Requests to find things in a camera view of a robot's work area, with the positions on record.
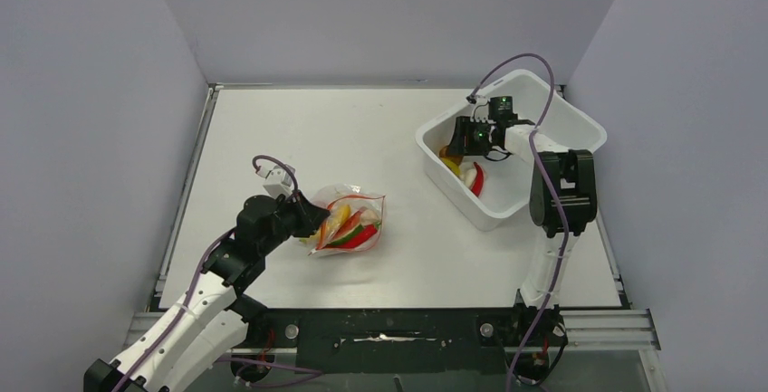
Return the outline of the white garlic bulb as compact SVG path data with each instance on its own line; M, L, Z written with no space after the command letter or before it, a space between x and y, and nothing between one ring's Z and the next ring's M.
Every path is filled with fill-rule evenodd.
M463 185L472 191L478 179L477 169L475 167L462 169L460 179Z

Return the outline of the yellow banana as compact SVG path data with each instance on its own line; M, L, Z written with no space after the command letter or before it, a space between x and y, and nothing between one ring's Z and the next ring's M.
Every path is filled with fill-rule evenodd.
M341 226L350 218L351 207L349 204L335 204L329 218L325 222L326 234L333 237Z

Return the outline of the red chili pepper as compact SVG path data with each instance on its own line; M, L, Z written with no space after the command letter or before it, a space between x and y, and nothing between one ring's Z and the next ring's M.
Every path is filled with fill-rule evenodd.
M476 197L480 197L480 195L482 194L483 188L485 186L485 171L478 163L474 162L473 165L474 165L474 171L475 171L475 178L470 186L470 191Z
M378 225L366 225L356 233L350 240L340 245L342 249L355 249L365 244L370 238L379 232Z

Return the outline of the watermelon slice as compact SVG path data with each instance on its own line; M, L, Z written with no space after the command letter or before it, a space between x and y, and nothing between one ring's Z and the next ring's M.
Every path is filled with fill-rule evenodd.
M346 241L350 240L358 233L364 225L360 223L360 215L355 214L350 217L334 235L334 238L327 244L328 247L340 247Z

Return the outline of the clear zip top bag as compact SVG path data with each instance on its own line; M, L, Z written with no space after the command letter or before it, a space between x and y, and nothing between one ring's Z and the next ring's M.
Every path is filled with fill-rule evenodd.
M360 253L377 245L386 217L386 196L361 186L325 186L311 196L330 212L317 232L302 242L309 255Z

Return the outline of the beige ginger piece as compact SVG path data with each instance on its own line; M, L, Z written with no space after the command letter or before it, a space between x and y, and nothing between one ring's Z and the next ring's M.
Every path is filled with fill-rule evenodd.
M380 225L381 221L380 213L374 209L366 208L360 215L360 223L362 225Z

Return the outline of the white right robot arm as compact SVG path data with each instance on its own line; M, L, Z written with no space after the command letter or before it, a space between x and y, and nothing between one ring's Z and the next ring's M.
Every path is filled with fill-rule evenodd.
M573 246L598 212L593 153L568 148L520 118L508 96L487 103L488 119L456 118L447 153L487 158L492 151L515 156L532 168L529 213L542 229L529 272L518 290L525 306L538 310L559 304L562 274Z

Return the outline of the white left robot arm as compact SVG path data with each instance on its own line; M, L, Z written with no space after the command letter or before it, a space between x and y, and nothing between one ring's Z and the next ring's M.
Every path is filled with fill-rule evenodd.
M243 342L266 307L245 295L267 256L290 238L316 234L330 215L299 188L294 170L267 155L252 159L265 194L245 200L235 226L203 253L184 293L136 342L111 361L95 360L85 391L183 391Z

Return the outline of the yellow star fruit slice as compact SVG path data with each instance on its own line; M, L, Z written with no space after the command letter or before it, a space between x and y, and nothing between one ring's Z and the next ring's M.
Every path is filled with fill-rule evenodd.
M440 158L440 161L456 176L461 177L462 172L460 166L450 158Z

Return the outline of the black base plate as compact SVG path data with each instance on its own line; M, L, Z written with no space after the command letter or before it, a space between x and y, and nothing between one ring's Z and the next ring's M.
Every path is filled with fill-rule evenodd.
M558 311L534 308L276 309L249 324L238 356L293 355L330 374L474 371L546 376L569 343Z

